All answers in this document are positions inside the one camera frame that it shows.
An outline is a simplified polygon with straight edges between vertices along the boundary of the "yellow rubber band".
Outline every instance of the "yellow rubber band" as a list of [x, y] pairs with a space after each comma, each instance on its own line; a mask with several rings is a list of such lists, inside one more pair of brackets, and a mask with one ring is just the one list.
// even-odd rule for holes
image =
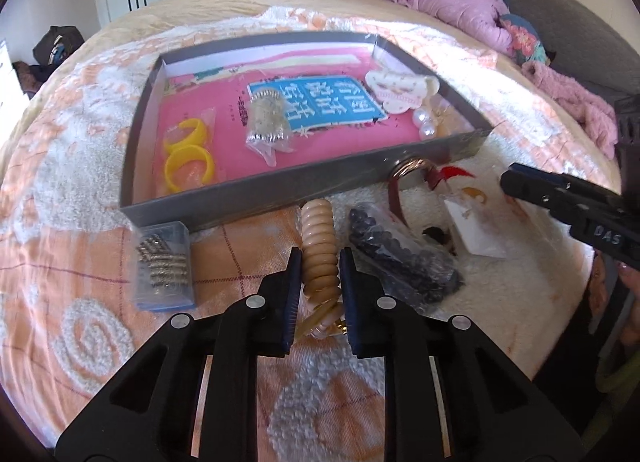
[[202, 146], [207, 140], [207, 126], [200, 119], [187, 119], [186, 121], [180, 122], [178, 127], [180, 129], [193, 128], [193, 131], [179, 142], [174, 142], [173, 144], [164, 139], [164, 150], [167, 155], [171, 155], [176, 149], [184, 146]]
[[204, 175], [202, 176], [202, 184], [210, 182], [213, 178], [216, 165], [211, 158], [211, 154], [200, 146], [187, 145], [176, 149], [164, 163], [164, 181], [166, 186], [172, 193], [179, 193], [184, 189], [174, 184], [174, 174], [178, 169], [192, 161], [202, 161], [206, 164]]

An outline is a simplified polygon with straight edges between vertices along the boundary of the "beige spiral keychain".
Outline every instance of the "beige spiral keychain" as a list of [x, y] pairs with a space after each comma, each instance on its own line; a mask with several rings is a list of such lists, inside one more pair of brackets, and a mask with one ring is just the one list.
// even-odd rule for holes
[[302, 282], [306, 304], [314, 312], [296, 328], [295, 340], [311, 333], [322, 338], [346, 330], [343, 321], [338, 246], [331, 202], [311, 200], [302, 207]]

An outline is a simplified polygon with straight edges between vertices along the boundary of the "orange patterned bedsheet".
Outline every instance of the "orange patterned bedsheet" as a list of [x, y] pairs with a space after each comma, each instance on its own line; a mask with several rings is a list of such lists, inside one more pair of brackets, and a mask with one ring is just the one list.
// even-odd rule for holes
[[[480, 183], [495, 176], [492, 164], [521, 159], [615, 187], [592, 158], [594, 146], [577, 142], [532, 88], [498, 72], [494, 52], [426, 26], [271, 8], [258, 18], [175, 28], [98, 53], [40, 100], [42, 111], [17, 140], [0, 190], [0, 383], [46, 444], [168, 318], [129, 302], [131, 233], [117, 206], [132, 108], [156, 56], [217, 38], [300, 29], [379, 33], [447, 77], [495, 125], [478, 160], [466, 163]], [[416, 223], [425, 212], [422, 197], [409, 195], [417, 201], [409, 203]], [[337, 195], [334, 204], [344, 209], [358, 198], [379, 199], [380, 190]], [[294, 209], [193, 236], [193, 315], [222, 312], [255, 292], [297, 244]], [[489, 289], [481, 283], [491, 276], [488, 267], [474, 263], [469, 286], [443, 305], [468, 313], [530, 376], [568, 322], [591, 266], [587, 247], [564, 236], [556, 247], [552, 255], [569, 266], [564, 272], [547, 272], [549, 256], [536, 249], [532, 258], [495, 267], [498, 283]], [[518, 272], [518, 262], [523, 277], [538, 269], [544, 283], [514, 280], [509, 273]], [[260, 360], [260, 460], [380, 460], [383, 392], [382, 362], [356, 360], [342, 337], [305, 339], [286, 360]]]

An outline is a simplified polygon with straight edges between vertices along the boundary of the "screw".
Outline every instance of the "screw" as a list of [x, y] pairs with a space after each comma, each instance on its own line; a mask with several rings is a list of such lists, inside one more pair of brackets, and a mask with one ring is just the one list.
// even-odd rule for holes
[[171, 326], [174, 328], [185, 328], [191, 321], [187, 314], [176, 314], [171, 318]]
[[389, 296], [383, 296], [378, 298], [378, 301], [376, 301], [376, 304], [380, 308], [383, 308], [385, 310], [391, 310], [393, 307], [396, 306], [396, 300]]
[[260, 308], [263, 307], [267, 300], [262, 296], [255, 294], [253, 296], [249, 296], [245, 301], [247, 307], [249, 308]]
[[467, 316], [455, 316], [451, 320], [451, 324], [458, 330], [469, 330], [471, 328], [471, 320]]

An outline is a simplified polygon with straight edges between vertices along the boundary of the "white pearl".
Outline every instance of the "white pearl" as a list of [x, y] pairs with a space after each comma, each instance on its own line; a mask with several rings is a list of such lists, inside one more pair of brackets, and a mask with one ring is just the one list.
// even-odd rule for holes
[[431, 121], [427, 121], [420, 126], [418, 130], [420, 140], [431, 140], [436, 136], [436, 125]]
[[431, 120], [431, 113], [424, 108], [414, 109], [414, 115], [412, 117], [415, 127], [419, 128], [427, 121]]

